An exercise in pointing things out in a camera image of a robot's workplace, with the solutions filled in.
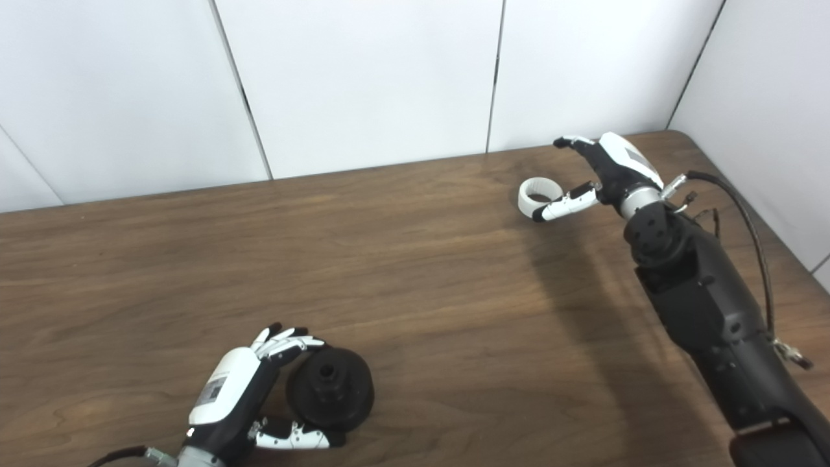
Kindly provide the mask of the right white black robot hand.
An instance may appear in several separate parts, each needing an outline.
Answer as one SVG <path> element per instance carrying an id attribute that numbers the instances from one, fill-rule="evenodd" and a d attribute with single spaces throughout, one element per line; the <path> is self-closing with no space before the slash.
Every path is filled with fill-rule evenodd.
<path id="1" fill-rule="evenodd" d="M 629 141 L 613 132 L 598 141 L 581 136 L 563 136 L 552 142 L 584 157 L 599 178 L 563 191 L 548 178 L 528 178 L 519 189 L 519 210 L 534 222 L 554 221 L 589 209 L 611 205 L 628 221 L 637 210 L 661 202 L 664 183 L 651 163 Z"/>

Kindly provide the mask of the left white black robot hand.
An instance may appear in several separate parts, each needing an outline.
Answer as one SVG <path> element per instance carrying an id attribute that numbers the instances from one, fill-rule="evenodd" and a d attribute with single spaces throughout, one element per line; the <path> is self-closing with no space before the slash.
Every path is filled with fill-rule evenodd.
<path id="1" fill-rule="evenodd" d="M 318 450 L 345 445 L 342 433 L 298 420 L 261 416 L 281 369 L 303 352 L 326 343 L 305 328 L 263 329 L 248 346 L 220 359 L 189 413 L 189 430 L 177 456 L 179 466 L 232 466 L 255 449 Z"/>

